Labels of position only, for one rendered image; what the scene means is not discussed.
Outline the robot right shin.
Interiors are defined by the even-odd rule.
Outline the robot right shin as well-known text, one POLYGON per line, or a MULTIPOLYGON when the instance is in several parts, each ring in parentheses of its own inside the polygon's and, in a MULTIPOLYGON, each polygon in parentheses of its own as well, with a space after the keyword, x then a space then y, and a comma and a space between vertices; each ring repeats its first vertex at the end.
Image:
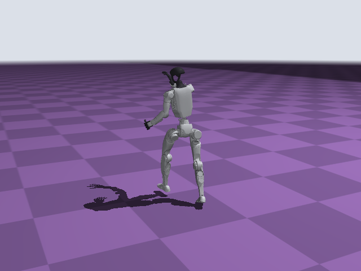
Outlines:
POLYGON ((198 185, 199 188, 199 196, 201 197, 204 196, 204 172, 203 172, 203 165, 202 162, 201 163, 201 170, 200 171, 195 171, 195 177, 196 177, 196 183, 198 185))

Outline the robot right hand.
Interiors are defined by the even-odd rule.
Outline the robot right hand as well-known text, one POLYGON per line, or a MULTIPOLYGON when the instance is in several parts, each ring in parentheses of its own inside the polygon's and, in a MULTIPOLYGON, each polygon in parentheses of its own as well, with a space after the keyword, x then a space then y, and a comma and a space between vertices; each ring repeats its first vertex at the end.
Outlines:
POLYGON ((168 76, 168 78, 169 78, 169 83, 171 84, 171 85, 174 85, 174 83, 173 83, 173 80, 171 79, 171 76, 166 72, 166 71, 163 71, 162 72, 164 75, 167 75, 168 76))

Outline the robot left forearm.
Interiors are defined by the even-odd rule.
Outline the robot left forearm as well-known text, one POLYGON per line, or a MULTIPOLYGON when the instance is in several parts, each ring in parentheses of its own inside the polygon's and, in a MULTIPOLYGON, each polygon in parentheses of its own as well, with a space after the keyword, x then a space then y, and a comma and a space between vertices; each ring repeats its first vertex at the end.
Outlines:
POLYGON ((163 121, 164 114, 164 111, 161 111, 154 119, 147 123, 148 127, 156 125, 157 123, 163 121))

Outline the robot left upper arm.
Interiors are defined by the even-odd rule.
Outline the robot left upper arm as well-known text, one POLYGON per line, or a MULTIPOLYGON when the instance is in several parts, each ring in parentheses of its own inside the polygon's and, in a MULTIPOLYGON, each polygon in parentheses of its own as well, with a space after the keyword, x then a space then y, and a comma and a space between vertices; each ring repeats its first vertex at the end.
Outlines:
POLYGON ((163 118, 167 118, 169 116, 169 108, 170 108, 170 103, 171 103, 171 99, 173 99, 174 97, 174 90, 169 90, 164 92, 164 103, 163 103, 163 108, 164 108, 164 117, 163 118))

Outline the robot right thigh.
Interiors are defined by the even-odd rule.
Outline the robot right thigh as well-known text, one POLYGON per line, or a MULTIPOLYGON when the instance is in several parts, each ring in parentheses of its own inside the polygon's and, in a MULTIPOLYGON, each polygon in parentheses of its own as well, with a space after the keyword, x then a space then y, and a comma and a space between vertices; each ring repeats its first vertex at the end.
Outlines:
POLYGON ((193 135, 190 137, 190 145, 192 149, 192 156, 193 156, 193 169, 195 171, 201 170, 201 156, 200 156, 200 149, 201 149, 201 138, 202 134, 198 129, 193 129, 193 135))

